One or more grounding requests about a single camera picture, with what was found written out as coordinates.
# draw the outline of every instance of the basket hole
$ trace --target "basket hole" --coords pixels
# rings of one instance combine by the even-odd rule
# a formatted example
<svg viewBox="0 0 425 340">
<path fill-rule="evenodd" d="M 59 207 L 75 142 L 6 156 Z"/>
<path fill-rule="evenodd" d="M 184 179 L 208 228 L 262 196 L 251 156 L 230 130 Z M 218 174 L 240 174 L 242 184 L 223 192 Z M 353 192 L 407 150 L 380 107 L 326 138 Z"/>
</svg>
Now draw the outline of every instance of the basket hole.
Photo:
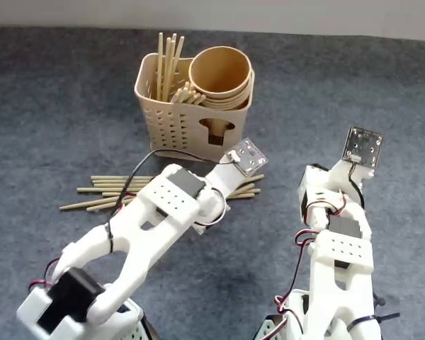
<svg viewBox="0 0 425 340">
<path fill-rule="evenodd" d="M 222 146 L 227 130 L 233 130 L 234 124 L 223 119 L 200 119 L 199 123 L 208 129 L 208 144 Z"/>
</svg>

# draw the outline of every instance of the robotic arm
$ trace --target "robotic arm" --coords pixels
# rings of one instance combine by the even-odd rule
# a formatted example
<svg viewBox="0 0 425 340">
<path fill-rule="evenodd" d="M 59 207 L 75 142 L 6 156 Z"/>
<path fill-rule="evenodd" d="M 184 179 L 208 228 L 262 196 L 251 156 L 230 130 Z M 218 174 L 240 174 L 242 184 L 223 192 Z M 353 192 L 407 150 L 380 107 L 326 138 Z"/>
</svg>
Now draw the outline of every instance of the robotic arm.
<svg viewBox="0 0 425 340">
<path fill-rule="evenodd" d="M 108 224 L 63 249 L 52 275 L 55 284 L 47 291 L 32 290 L 18 318 L 40 340 L 134 339 L 137 331 L 141 339 L 151 339 L 142 310 L 129 297 L 191 225 L 202 234 L 219 222 L 226 197 L 266 162 L 245 139 L 205 178 L 167 166 Z M 113 251 L 127 257 L 119 277 L 104 289 L 81 268 Z"/>
<path fill-rule="evenodd" d="M 371 273 L 371 229 L 361 193 L 378 162 L 382 136 L 358 127 L 348 132 L 342 159 L 331 169 L 313 164 L 298 188 L 300 217 L 313 235 L 308 247 L 310 291 L 276 297 L 281 316 L 267 317 L 256 340 L 378 340 Z"/>
</svg>

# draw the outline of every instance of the gray carpet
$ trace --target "gray carpet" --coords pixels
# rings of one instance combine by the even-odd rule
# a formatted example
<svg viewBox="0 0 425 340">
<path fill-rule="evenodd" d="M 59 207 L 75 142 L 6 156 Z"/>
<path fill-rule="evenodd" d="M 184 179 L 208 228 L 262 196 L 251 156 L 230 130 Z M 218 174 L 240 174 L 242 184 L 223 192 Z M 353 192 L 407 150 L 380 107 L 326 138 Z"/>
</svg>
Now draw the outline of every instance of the gray carpet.
<svg viewBox="0 0 425 340">
<path fill-rule="evenodd" d="M 257 199 L 231 203 L 208 236 L 193 230 L 133 295 L 162 339 L 250 340 L 284 293 L 302 228 L 296 187 L 306 164 L 331 167 L 350 124 L 381 132 L 376 176 L 365 183 L 386 340 L 425 339 L 425 42 L 223 32 L 186 35 L 245 51 L 256 72 L 246 135 L 266 153 Z M 127 174 L 148 151 L 132 88 L 157 32 L 0 28 L 0 340 L 31 339 L 16 321 L 30 280 L 106 213 L 60 213 L 90 174 Z M 152 159 L 154 174 L 167 160 Z M 183 162 L 199 174 L 207 166 Z M 124 256 L 88 265 L 117 276 Z M 308 261 L 299 288 L 307 288 Z"/>
</svg>

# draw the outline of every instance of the beige plastic basket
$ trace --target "beige plastic basket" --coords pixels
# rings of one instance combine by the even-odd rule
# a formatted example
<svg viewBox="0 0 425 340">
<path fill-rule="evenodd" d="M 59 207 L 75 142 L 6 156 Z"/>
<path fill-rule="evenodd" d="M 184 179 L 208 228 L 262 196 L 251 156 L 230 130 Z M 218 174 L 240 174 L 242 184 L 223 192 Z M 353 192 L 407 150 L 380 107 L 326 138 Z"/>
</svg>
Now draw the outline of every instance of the beige plastic basket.
<svg viewBox="0 0 425 340">
<path fill-rule="evenodd" d="M 180 59 L 174 84 L 188 80 L 188 68 L 192 58 Z M 237 110 L 215 110 L 203 106 L 165 103 L 154 99 L 157 85 L 157 53 L 145 56 L 135 82 L 138 97 L 147 124 L 150 148 L 170 148 L 192 152 L 201 157 L 218 161 L 223 154 L 242 139 L 247 111 L 251 105 L 254 77 L 248 101 Z M 221 119 L 229 122 L 223 140 L 210 136 L 208 122 Z M 175 152 L 161 152 L 165 157 L 190 158 Z"/>
</svg>

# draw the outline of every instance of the bamboo chopstick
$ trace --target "bamboo chopstick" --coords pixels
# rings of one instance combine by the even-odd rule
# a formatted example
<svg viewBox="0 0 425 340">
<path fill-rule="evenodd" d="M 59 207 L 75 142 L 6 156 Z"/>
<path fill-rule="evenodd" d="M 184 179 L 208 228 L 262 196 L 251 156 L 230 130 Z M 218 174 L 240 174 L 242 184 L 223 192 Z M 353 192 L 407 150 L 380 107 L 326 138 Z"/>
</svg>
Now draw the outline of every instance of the bamboo chopstick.
<svg viewBox="0 0 425 340">
<path fill-rule="evenodd" d="M 149 182 L 146 183 L 139 183 L 139 182 L 134 182 L 134 183 L 130 183 L 130 185 L 128 186 L 128 188 L 143 188 L 144 186 L 146 186 Z M 119 188 L 122 189 L 124 186 L 124 183 L 95 183 L 94 184 L 94 188 Z"/>
<path fill-rule="evenodd" d="M 154 176 L 134 176 L 134 179 L 152 179 Z M 107 175 L 93 175 L 90 176 L 91 180 L 94 179 L 122 179 L 122 180 L 127 180 L 129 178 L 129 176 L 107 176 Z"/>
<path fill-rule="evenodd" d="M 254 193 L 240 193 L 238 195 L 231 195 L 227 197 L 227 200 L 236 200 L 240 198 L 253 198 L 255 197 Z"/>
<path fill-rule="evenodd" d="M 117 186 L 120 186 L 120 184 L 126 183 L 128 176 L 92 176 L 92 182 L 93 183 L 116 183 Z M 152 176 L 136 176 L 132 179 L 131 184 L 133 183 L 148 183 L 150 179 L 152 179 Z M 249 177 L 245 179 L 242 184 L 247 184 L 255 181 L 259 181 L 261 179 L 264 179 L 264 174 L 255 175 L 252 177 Z"/>
<path fill-rule="evenodd" d="M 244 192 L 248 191 L 249 189 L 253 189 L 254 187 L 255 187 L 255 184 L 250 183 L 250 184 L 242 186 L 241 188 L 233 191 L 230 195 L 239 195 L 240 193 L 244 193 Z"/>
<path fill-rule="evenodd" d="M 159 45 L 157 48 L 157 95 L 156 99 L 161 100 L 162 87 L 162 56 L 164 55 L 164 35 L 159 33 Z"/>
<path fill-rule="evenodd" d="M 166 49 L 166 55 L 165 55 L 166 71 L 164 74 L 164 90 L 162 92 L 163 93 L 162 101 L 169 101 L 169 92 L 170 92 L 170 85 L 171 85 L 170 84 L 171 67 L 173 65 L 174 53 L 175 53 L 175 41 L 170 38 L 167 38 L 167 49 Z"/>
<path fill-rule="evenodd" d="M 71 210 L 71 209 L 77 209 L 77 208 L 85 208 L 89 207 L 91 205 L 98 205 L 103 203 L 109 203 L 109 202 L 116 202 L 118 199 L 118 195 L 115 195 L 113 197 L 107 197 L 107 198 L 100 198 L 98 200 L 88 200 L 86 202 L 79 202 L 69 205 L 62 205 L 59 207 L 60 210 Z"/>
<path fill-rule="evenodd" d="M 122 203 L 124 204 L 128 204 L 130 203 L 134 198 L 125 198 Z M 93 205 L 91 207 L 88 207 L 86 209 L 86 211 L 97 211 L 97 210 L 101 210 L 101 209 L 106 209 L 106 208 L 113 208 L 115 206 L 115 202 L 111 202 L 111 203 L 104 203 L 104 204 L 99 204 L 99 205 Z"/>
<path fill-rule="evenodd" d="M 173 61 L 173 66 L 171 67 L 170 84 L 173 83 L 173 79 L 175 77 L 175 72 L 176 72 L 176 68 L 178 67 L 178 61 L 179 61 L 179 57 L 181 56 L 183 44 L 184 44 L 184 36 L 182 35 L 181 38 L 179 38 L 178 46 L 176 47 L 175 59 Z"/>
</svg>

